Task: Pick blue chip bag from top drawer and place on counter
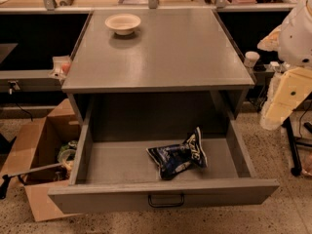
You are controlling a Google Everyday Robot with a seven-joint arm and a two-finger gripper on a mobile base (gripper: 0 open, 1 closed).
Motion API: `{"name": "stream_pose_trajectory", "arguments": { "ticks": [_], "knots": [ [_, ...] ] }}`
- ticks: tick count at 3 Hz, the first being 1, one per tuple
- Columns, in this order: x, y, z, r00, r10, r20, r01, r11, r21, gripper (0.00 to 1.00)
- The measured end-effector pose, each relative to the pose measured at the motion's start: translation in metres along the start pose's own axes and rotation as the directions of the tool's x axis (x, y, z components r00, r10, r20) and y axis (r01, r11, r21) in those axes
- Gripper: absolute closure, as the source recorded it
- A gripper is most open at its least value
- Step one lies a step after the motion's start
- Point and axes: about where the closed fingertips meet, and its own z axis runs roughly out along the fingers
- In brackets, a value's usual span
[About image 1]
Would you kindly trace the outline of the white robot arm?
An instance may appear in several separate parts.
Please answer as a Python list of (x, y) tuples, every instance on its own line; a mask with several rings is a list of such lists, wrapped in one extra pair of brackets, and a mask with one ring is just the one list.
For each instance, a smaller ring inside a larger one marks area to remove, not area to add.
[(300, 0), (257, 47), (289, 66), (271, 79), (261, 109), (260, 126), (275, 130), (312, 93), (312, 0)]

